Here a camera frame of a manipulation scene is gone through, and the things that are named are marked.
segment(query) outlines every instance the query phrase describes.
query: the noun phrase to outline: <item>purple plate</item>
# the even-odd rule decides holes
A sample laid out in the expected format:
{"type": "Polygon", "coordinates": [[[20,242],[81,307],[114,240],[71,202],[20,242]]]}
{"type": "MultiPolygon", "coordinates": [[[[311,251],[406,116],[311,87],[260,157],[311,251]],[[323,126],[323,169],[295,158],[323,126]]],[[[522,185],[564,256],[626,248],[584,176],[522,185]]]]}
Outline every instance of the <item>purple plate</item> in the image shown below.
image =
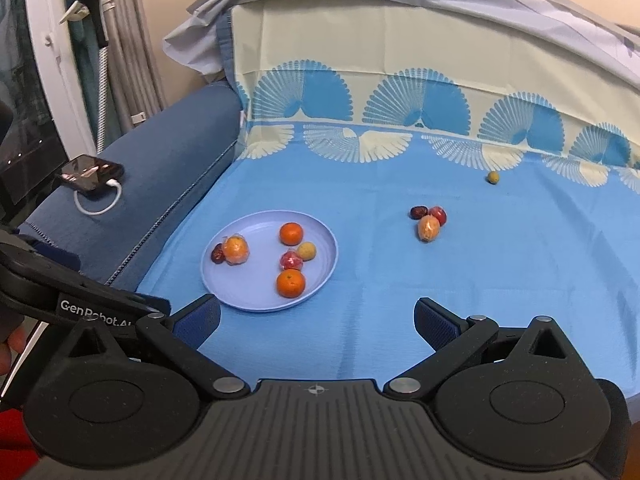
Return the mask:
{"type": "Polygon", "coordinates": [[[305,301],[332,275],[338,261],[338,243],[321,221],[295,211],[261,211],[231,222],[213,237],[202,255],[200,272],[209,292],[224,304],[249,312],[274,312],[305,301]],[[306,288],[290,300],[276,291],[280,257],[294,249],[282,244],[278,233],[283,224],[296,222],[305,231],[303,242],[316,245],[316,257],[304,263],[306,288]],[[215,264],[211,251],[225,237],[241,234],[249,244],[249,259],[242,265],[215,264]]]}

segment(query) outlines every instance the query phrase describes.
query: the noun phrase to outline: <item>plastic-wrapped fruit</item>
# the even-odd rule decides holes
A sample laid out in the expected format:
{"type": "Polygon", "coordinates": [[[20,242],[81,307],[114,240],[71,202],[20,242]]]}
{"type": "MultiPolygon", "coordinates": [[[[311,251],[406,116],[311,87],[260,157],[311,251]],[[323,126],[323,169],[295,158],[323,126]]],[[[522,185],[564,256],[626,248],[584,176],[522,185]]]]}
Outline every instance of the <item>plastic-wrapped fruit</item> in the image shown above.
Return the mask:
{"type": "Polygon", "coordinates": [[[429,214],[429,208],[425,205],[417,205],[411,208],[409,211],[409,216],[412,220],[419,220],[423,216],[427,216],[429,214]]]}
{"type": "Polygon", "coordinates": [[[311,242],[303,242],[298,247],[296,251],[300,258],[304,261],[308,262],[309,260],[313,260],[316,257],[316,246],[311,242]]]}
{"type": "Polygon", "coordinates": [[[225,253],[222,250],[222,244],[218,244],[213,248],[211,252],[211,261],[215,264],[221,264],[226,260],[225,253]]]}
{"type": "Polygon", "coordinates": [[[498,184],[500,174],[497,171],[490,171],[486,176],[486,180],[489,184],[498,184]]]}
{"type": "Polygon", "coordinates": [[[290,249],[280,257],[280,266],[283,269],[300,270],[302,269],[302,257],[296,251],[290,249]]]}
{"type": "Polygon", "coordinates": [[[298,245],[305,232],[300,224],[288,222],[280,228],[280,241],[289,246],[298,245]]]}
{"type": "Polygon", "coordinates": [[[230,265],[244,264],[249,258],[249,245],[242,235],[232,235],[222,242],[222,252],[230,265]]]}
{"type": "Polygon", "coordinates": [[[418,222],[418,237],[423,242],[431,242],[440,232],[440,222],[435,216],[427,215],[418,222]]]}
{"type": "Polygon", "coordinates": [[[429,214],[436,217],[436,220],[440,223],[440,227],[447,223],[447,214],[439,205],[429,209],[429,214]]]}
{"type": "Polygon", "coordinates": [[[284,298],[297,298],[305,290],[304,274],[296,269],[283,270],[276,279],[276,290],[284,298]]]}

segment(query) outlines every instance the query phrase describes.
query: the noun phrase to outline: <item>black gripper base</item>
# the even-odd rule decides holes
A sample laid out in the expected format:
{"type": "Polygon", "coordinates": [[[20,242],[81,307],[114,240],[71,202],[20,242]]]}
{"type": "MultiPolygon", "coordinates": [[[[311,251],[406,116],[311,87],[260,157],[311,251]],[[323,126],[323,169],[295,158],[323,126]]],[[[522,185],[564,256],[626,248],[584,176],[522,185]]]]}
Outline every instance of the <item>black gripper base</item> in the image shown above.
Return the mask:
{"type": "Polygon", "coordinates": [[[416,402],[383,397],[368,380],[263,381],[244,399],[214,403],[175,449],[117,470],[46,458],[25,480],[604,480],[581,463],[511,472],[464,455],[416,402]]]}

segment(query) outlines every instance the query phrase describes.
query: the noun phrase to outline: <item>finger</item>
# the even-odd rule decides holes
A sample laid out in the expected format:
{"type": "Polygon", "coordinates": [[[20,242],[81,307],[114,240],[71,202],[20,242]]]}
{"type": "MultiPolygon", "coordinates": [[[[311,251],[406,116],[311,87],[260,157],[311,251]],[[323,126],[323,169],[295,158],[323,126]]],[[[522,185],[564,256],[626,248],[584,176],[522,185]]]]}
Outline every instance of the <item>finger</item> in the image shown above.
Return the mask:
{"type": "Polygon", "coordinates": [[[0,343],[0,376],[9,373],[11,369],[11,352],[5,343],[0,343]]]}
{"type": "Polygon", "coordinates": [[[9,343],[9,348],[12,348],[14,352],[18,352],[18,354],[24,352],[24,347],[27,345],[27,336],[24,332],[24,327],[20,325],[16,328],[6,341],[9,343]]]}

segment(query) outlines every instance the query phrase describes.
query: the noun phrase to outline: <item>teal curtain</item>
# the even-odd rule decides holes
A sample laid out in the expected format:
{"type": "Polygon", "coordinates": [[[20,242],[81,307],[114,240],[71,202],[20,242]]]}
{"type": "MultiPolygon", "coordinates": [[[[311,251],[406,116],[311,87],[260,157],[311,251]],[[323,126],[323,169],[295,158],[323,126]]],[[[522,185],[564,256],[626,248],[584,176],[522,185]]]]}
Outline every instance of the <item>teal curtain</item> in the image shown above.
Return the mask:
{"type": "MultiPolygon", "coordinates": [[[[73,0],[67,0],[67,8],[72,3],[73,0]]],[[[98,130],[98,44],[95,39],[94,24],[89,17],[80,22],[68,22],[68,24],[76,67],[82,85],[84,105],[95,140],[98,130]]],[[[108,91],[105,147],[121,137],[122,134],[113,95],[111,91],[108,91]]]]}

